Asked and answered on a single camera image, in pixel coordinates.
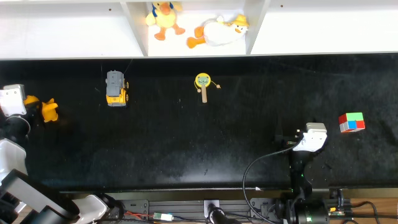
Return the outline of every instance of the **orange beak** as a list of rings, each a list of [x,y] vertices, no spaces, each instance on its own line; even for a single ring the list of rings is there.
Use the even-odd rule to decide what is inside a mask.
[[[172,9],[170,8],[170,4],[168,2],[160,5],[160,11],[165,15],[169,15],[171,10]]]

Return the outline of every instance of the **toy construction vehicle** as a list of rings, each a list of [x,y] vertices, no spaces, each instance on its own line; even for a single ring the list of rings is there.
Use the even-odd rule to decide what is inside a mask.
[[[108,106],[126,106],[129,101],[129,82],[124,79],[123,73],[110,71],[106,74],[105,82]]]

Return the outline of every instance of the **wooden handle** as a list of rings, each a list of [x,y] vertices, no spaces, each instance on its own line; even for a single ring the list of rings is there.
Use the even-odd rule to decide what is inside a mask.
[[[201,101],[207,103],[207,93],[206,93],[206,85],[202,84],[201,86]]]

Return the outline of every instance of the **white plush duck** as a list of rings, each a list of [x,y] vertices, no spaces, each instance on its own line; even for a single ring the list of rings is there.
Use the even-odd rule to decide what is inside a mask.
[[[210,46],[220,46],[229,44],[240,39],[248,31],[249,24],[244,15],[238,15],[232,23],[224,22],[222,16],[217,20],[205,22],[204,26],[195,29],[195,37],[189,37],[187,45],[194,48],[198,44],[207,43]]]

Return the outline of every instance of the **stuffed duck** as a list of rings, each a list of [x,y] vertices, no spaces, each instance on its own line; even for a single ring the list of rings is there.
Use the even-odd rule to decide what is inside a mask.
[[[189,37],[187,45],[194,48],[198,44],[208,44],[210,46],[220,46],[229,44],[240,39],[248,31],[249,24],[246,16],[238,15],[232,23],[224,22],[224,18],[219,16],[216,21],[205,22],[204,26],[195,29],[195,37]]]
[[[185,29],[179,27],[176,24],[177,15],[174,9],[177,11],[182,10],[182,6],[177,2],[153,2],[152,12],[146,17],[146,24],[148,26],[157,24],[160,27],[160,32],[155,34],[155,38],[158,40],[166,39],[166,30],[173,27],[175,34],[181,35],[185,33]]]

